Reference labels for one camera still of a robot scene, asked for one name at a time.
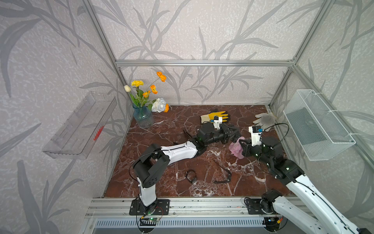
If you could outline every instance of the red marking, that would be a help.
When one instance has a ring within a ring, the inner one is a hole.
[[[102,126],[102,127],[97,131],[96,136],[95,136],[95,138],[93,139],[94,141],[96,141],[97,138],[99,138],[99,135],[100,135],[100,133],[102,132],[103,128],[104,128],[104,126]]]

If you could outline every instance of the yellow glove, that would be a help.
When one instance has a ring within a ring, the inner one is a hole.
[[[228,114],[226,111],[220,111],[220,112],[213,112],[207,115],[201,115],[201,123],[210,122],[210,120],[214,119],[214,116],[222,117],[222,122],[226,122],[228,118]]]

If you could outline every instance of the white rose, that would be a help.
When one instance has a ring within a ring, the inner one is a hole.
[[[125,88],[126,92],[130,92],[131,91],[131,88],[128,85],[125,85],[124,88]]]
[[[166,101],[163,98],[158,98],[152,105],[153,112],[163,112],[166,107]]]

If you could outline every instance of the glass vase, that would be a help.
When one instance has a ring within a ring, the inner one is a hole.
[[[150,111],[148,107],[137,107],[134,104],[132,106],[134,108],[134,118],[137,121],[139,127],[149,128],[154,124],[152,111]]]

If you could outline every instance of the brown marble surface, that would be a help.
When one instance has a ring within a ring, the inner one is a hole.
[[[162,146],[179,144],[187,141],[183,128],[195,135],[200,126],[200,116],[218,109],[231,115],[231,123],[240,127],[242,136],[249,139],[248,126],[256,120],[255,115],[267,112],[265,106],[171,106],[168,113],[153,113],[155,124],[148,129],[141,129],[135,119],[132,120],[125,143],[109,182],[106,197],[136,197],[138,183],[130,178],[129,166],[151,144]],[[263,136],[276,136],[275,130],[265,132]],[[269,189],[276,189],[284,195],[290,191],[267,172],[262,163],[254,157],[237,159],[231,154],[229,144],[221,142],[211,144],[199,157],[185,159],[169,165],[161,180],[156,184],[158,197],[199,197],[199,196],[261,196]],[[225,180],[227,173],[214,161],[232,172],[230,183],[214,184],[213,181]],[[197,181],[190,184],[185,179],[186,171],[193,169]]]

